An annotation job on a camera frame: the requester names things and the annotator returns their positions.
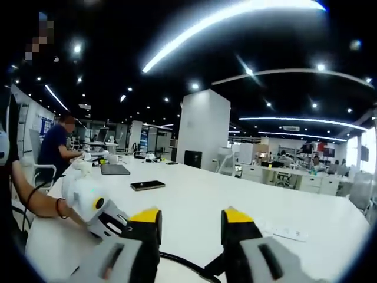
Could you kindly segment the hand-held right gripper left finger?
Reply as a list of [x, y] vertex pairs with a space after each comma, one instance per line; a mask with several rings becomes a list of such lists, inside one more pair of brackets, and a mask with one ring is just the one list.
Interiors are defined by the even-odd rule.
[[160, 262], [162, 211], [130, 218], [119, 236], [108, 236], [84, 258], [69, 282], [154, 282]]

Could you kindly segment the person's left hand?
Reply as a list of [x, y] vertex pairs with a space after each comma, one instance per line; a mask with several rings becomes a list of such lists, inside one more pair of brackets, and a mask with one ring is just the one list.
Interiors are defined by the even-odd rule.
[[67, 216], [71, 218], [76, 224], [78, 224], [80, 227], [85, 228], [94, 238], [100, 239], [98, 235], [96, 235], [94, 232], [90, 230], [90, 227], [83, 221], [83, 219], [76, 213], [73, 208], [67, 207], [66, 210]]

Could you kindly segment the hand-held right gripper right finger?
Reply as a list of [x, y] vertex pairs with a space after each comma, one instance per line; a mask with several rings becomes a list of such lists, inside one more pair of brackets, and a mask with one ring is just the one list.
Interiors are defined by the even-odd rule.
[[296, 254], [231, 206], [221, 212], [221, 244], [227, 282], [324, 282], [308, 276]]

